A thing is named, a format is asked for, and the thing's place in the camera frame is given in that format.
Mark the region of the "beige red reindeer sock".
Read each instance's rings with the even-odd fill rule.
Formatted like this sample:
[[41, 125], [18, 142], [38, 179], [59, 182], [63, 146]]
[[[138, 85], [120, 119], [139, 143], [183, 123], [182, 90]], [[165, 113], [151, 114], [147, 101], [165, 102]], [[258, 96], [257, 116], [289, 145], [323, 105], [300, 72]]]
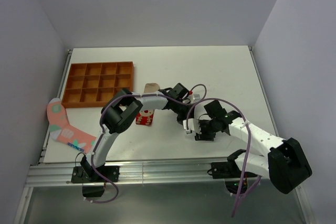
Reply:
[[[160, 86], [157, 83], [147, 83], [144, 87], [144, 93], [158, 91]], [[151, 126], [154, 117], [154, 110], [144, 110], [138, 113], [135, 122], [137, 125]]]

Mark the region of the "orange compartment tray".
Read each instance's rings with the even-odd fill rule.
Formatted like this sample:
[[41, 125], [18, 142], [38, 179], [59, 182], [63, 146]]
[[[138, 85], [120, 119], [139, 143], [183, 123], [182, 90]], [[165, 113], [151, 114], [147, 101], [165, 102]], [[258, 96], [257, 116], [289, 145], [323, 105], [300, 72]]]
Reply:
[[103, 107], [123, 88], [133, 90], [132, 61], [73, 63], [62, 98], [63, 107]]

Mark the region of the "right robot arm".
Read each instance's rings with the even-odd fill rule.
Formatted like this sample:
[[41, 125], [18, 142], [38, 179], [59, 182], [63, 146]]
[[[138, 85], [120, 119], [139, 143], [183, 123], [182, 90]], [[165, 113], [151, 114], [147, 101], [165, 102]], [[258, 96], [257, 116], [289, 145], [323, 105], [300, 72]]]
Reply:
[[222, 132], [238, 138], [258, 153], [249, 154], [239, 149], [224, 162], [211, 164], [208, 173], [214, 179], [238, 178], [243, 180], [261, 176], [269, 179], [275, 188], [288, 194], [312, 175], [312, 169], [300, 143], [283, 139], [266, 132], [243, 119], [237, 111], [227, 112], [218, 101], [204, 106], [208, 120], [190, 118], [184, 122], [187, 132], [195, 134], [197, 141], [213, 141], [216, 133]]

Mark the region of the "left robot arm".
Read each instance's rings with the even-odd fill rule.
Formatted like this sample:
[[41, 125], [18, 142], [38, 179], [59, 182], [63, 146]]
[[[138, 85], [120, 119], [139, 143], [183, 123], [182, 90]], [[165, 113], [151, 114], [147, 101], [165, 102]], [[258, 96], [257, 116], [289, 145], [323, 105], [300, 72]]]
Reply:
[[177, 122], [182, 124], [187, 116], [194, 115], [194, 109], [183, 98], [188, 89], [178, 83], [169, 91], [162, 89], [152, 93], [133, 93], [122, 88], [101, 110], [99, 124], [101, 135], [87, 155], [89, 164], [84, 168], [83, 175], [91, 182], [98, 181], [102, 176], [102, 168], [106, 162], [107, 154], [119, 136], [126, 131], [136, 116], [145, 110], [171, 110], [177, 115]]

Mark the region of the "pink patterned sock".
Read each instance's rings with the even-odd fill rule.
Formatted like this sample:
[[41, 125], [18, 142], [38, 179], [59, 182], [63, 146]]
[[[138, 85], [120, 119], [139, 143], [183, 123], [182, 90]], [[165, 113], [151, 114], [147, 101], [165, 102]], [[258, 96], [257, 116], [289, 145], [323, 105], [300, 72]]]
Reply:
[[88, 153], [96, 137], [69, 123], [66, 109], [59, 98], [53, 98], [47, 105], [50, 137], [64, 143], [79, 152]]

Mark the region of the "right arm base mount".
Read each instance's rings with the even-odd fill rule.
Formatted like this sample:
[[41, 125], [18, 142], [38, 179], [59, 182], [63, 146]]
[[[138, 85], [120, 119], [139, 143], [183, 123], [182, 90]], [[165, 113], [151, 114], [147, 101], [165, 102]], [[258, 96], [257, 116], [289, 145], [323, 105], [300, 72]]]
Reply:
[[237, 194], [241, 171], [234, 162], [212, 162], [207, 174], [212, 179], [224, 179], [228, 192]]

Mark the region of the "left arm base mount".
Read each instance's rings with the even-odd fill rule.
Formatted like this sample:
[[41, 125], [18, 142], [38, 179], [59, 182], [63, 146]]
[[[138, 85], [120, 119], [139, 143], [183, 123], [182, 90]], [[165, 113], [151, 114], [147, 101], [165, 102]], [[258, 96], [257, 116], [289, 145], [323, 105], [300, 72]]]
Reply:
[[[119, 166], [102, 166], [97, 168], [103, 176], [112, 182], [117, 182], [119, 178]], [[100, 177], [94, 170], [91, 175], [87, 175], [81, 166], [73, 168], [71, 176], [72, 184], [82, 184], [82, 195], [87, 198], [99, 198], [106, 188], [106, 180]]]

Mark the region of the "aluminium frame rail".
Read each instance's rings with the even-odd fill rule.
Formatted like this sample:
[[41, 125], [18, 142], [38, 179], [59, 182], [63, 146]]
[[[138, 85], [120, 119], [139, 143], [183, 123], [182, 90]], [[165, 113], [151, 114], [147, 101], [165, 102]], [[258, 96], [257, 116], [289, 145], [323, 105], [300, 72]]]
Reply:
[[[149, 161], [108, 162], [119, 166], [116, 185], [167, 184], [212, 182], [207, 174], [212, 162], [224, 162], [224, 158], [163, 159]], [[25, 187], [73, 186], [71, 177], [74, 163], [42, 163], [29, 168]]]

